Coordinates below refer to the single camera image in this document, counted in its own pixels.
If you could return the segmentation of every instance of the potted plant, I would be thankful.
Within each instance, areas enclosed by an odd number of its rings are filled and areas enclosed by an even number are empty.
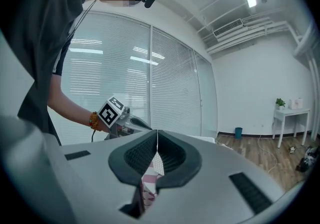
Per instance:
[[[275,104],[277,110],[283,110],[286,105],[286,103],[281,98],[277,98]]]

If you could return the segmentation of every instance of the gray t-shirt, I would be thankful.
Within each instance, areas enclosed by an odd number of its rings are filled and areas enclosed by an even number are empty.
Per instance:
[[[68,39],[69,30],[83,11],[85,0],[1,0],[6,3],[1,30],[34,84],[18,116],[56,136],[47,110],[51,76]]]

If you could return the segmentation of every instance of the white side table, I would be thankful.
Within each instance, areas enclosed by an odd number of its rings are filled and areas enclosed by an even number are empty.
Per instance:
[[[283,109],[283,110],[278,110],[276,109],[274,111],[274,124],[273,124],[273,131],[272,131],[272,139],[275,139],[276,136],[276,127],[277,127],[277,120],[280,120],[282,122],[282,126],[281,126],[281,134],[280,134],[280,138],[279,138],[279,142],[278,142],[278,148],[280,148],[281,142],[282,142],[282,138],[284,136],[284,130],[285,130],[285,121],[286,121],[286,117],[289,116],[297,116],[297,115],[304,115],[306,114],[306,122],[305,122],[305,130],[304,130],[304,134],[303,134],[303,138],[302,138],[302,143],[301,145],[303,146],[305,144],[306,141],[306,137],[307,137],[307,131],[308,131],[308,124],[309,124],[309,116],[310,116],[310,108],[300,108],[300,109]],[[294,125],[294,135],[293,137],[296,137],[297,135],[297,117],[295,118],[295,125]]]

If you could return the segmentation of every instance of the air conditioner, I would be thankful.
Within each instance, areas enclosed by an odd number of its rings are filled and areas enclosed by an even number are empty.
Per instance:
[[[230,23],[228,23],[227,25],[224,25],[218,29],[216,29],[215,31],[213,31],[213,34],[215,36],[215,38],[221,38],[229,33],[231,33],[232,31],[241,29],[244,27],[244,24],[242,22],[242,20],[236,19],[235,21],[232,21]]]

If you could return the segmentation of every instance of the hand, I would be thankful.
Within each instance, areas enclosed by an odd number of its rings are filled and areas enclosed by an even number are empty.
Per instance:
[[[101,131],[105,133],[109,133],[109,128],[106,126],[106,124],[99,118],[99,128]]]

